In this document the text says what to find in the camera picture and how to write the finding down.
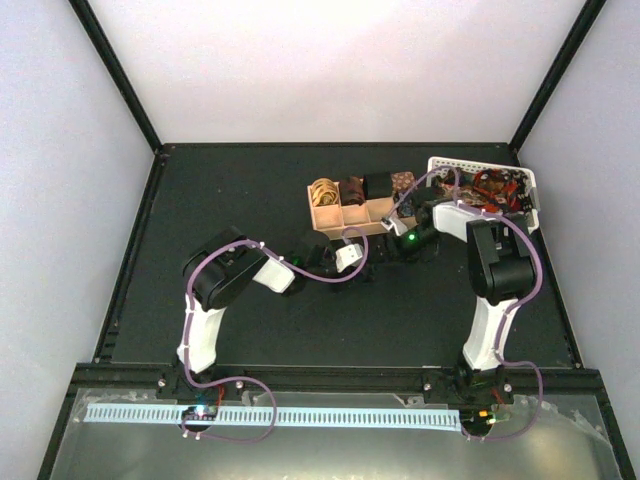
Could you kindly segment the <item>long black tie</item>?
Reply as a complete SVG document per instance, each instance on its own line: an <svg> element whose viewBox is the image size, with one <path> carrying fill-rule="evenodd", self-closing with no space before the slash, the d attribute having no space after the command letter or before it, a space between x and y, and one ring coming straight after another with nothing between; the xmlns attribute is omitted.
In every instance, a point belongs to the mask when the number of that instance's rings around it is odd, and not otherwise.
<svg viewBox="0 0 640 480"><path fill-rule="evenodd" d="M393 259L393 255L386 248L371 249L367 261L358 275L358 281L361 283L374 282L382 268L388 266Z"/></svg>

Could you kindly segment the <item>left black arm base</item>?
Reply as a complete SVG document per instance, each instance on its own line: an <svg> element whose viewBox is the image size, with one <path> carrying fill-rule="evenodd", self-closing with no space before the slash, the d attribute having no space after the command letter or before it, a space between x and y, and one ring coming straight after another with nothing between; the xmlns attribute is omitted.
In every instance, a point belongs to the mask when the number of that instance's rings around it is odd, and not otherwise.
<svg viewBox="0 0 640 480"><path fill-rule="evenodd" d="M157 381L156 397L162 400L175 400L177 403L214 404L218 400L238 400L248 385L246 380L232 379L219 386L207 388L198 384L208 384L220 378L206 371L204 374L193 374L190 382L182 367L167 370L160 374Z"/></svg>

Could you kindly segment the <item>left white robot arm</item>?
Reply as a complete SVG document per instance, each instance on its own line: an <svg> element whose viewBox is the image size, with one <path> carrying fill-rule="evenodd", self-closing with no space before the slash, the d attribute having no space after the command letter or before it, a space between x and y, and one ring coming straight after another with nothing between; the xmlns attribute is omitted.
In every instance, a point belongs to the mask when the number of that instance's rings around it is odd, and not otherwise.
<svg viewBox="0 0 640 480"><path fill-rule="evenodd" d="M292 296L308 280L337 285L355 279L367 262L367 235L347 226L340 238L344 245L334 248L326 234L313 230L283 256L230 226L197 248L182 268L185 325L177 356L186 368L179 378L181 389L193 399L213 391L215 376L208 368L216 362L222 319L250 284Z"/></svg>

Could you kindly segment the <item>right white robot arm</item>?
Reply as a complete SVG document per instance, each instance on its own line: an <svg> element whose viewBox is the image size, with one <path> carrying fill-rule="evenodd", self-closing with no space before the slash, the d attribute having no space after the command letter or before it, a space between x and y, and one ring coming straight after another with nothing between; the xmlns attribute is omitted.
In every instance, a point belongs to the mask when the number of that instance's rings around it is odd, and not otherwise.
<svg viewBox="0 0 640 480"><path fill-rule="evenodd" d="M542 286L540 257L518 213L491 213L461 200L436 204L430 225L466 243L468 273L476 295L474 318L462 355L466 371L454 379L457 396L476 403L491 390L484 372L505 363L504 348L518 309Z"/></svg>

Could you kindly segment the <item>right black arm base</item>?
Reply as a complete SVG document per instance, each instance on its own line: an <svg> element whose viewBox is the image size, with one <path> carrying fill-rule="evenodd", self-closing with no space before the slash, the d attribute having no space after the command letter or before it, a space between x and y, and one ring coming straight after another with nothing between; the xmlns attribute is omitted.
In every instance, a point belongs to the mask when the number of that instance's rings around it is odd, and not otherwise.
<svg viewBox="0 0 640 480"><path fill-rule="evenodd" d="M480 408L513 402L513 395L505 390L506 375L501 366L484 371L462 365L425 369L421 382L423 396L431 403Z"/></svg>

